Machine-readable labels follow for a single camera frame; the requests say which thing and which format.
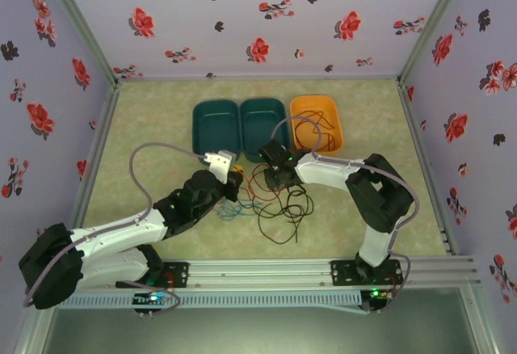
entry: teal plastic bin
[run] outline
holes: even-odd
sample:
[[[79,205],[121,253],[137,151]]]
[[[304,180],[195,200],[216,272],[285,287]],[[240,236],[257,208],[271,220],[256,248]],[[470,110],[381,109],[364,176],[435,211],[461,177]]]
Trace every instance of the teal plastic bin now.
[[[192,150],[195,154],[228,150],[239,157],[242,151],[241,124],[238,105],[234,101],[204,101],[194,107]]]
[[[271,140],[275,126],[286,118],[285,106],[275,98],[247,99],[241,104],[239,111],[244,155],[250,162],[263,162],[259,149]],[[286,148],[290,147],[288,123],[280,126],[275,139]]]

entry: plastic bin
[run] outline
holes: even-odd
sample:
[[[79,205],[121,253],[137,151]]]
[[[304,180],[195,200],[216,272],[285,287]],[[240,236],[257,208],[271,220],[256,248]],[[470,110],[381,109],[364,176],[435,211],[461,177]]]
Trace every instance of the plastic bin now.
[[[267,144],[275,126],[287,115],[285,106],[278,99],[247,99],[240,106],[242,124],[242,148],[250,162],[263,162],[259,156],[261,146]],[[283,146],[291,146],[288,123],[277,130],[275,139]]]
[[[239,157],[242,150],[241,124],[238,105],[234,101],[204,101],[194,107],[192,150],[195,154],[228,150]]]
[[[345,139],[335,102],[327,95],[302,95],[291,102],[291,116],[305,116],[314,120],[322,130],[322,143],[316,150],[325,156],[335,156]],[[297,149],[311,150],[317,143],[317,130],[308,121],[292,119],[292,135]]]

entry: yellow object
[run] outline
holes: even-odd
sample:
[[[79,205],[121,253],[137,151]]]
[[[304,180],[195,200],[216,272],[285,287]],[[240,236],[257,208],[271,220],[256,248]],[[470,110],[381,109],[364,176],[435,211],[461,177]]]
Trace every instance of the yellow object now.
[[[291,102],[291,116],[308,117],[320,127],[322,142],[316,149],[319,154],[336,156],[345,139],[339,122],[335,102],[327,95],[302,95]],[[312,149],[317,143],[317,130],[308,121],[291,120],[292,135],[297,149]]]

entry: wall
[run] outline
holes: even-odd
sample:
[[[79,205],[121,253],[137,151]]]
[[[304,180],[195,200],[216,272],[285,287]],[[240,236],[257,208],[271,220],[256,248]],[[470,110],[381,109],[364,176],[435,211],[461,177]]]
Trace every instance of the wall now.
[[[455,238],[476,257],[506,352],[517,352],[514,4],[455,0],[406,82]]]
[[[122,77],[395,76],[437,0],[76,0]]]
[[[25,315],[19,259],[69,221],[109,86],[57,0],[0,2],[0,353],[11,354]]]

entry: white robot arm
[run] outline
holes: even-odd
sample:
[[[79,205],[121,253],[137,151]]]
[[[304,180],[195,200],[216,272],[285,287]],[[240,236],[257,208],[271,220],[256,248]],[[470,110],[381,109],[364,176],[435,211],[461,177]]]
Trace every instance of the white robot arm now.
[[[264,174],[271,190],[319,183],[350,192],[368,225],[355,258],[355,269],[362,277],[375,276],[376,269],[382,268],[389,258],[393,231],[413,202],[411,194],[389,178],[351,166],[352,161],[333,162],[304,150],[291,153],[276,140],[271,140],[259,153],[269,166]],[[48,228],[19,262],[30,289],[46,272],[32,296],[35,307],[55,306],[76,289],[126,280],[159,286],[157,280],[163,276],[164,264],[147,244],[190,229],[220,199],[237,200],[242,174],[230,171],[233,156],[220,152],[207,154],[205,160],[210,162],[209,170],[194,173],[183,188],[156,202],[146,216],[138,213],[89,229],[68,231],[63,224]],[[352,163],[373,166],[399,177],[378,154]],[[381,183],[381,188],[377,190],[374,183]],[[69,250],[48,269],[54,256],[67,247]]]
[[[317,183],[350,192],[368,225],[355,259],[362,276],[371,276],[373,270],[389,257],[393,232],[414,199],[392,179],[365,169],[373,167],[401,179],[384,157],[372,154],[364,160],[339,161],[307,150],[291,153],[274,139],[260,150],[260,155],[269,165],[265,176],[271,190]]]

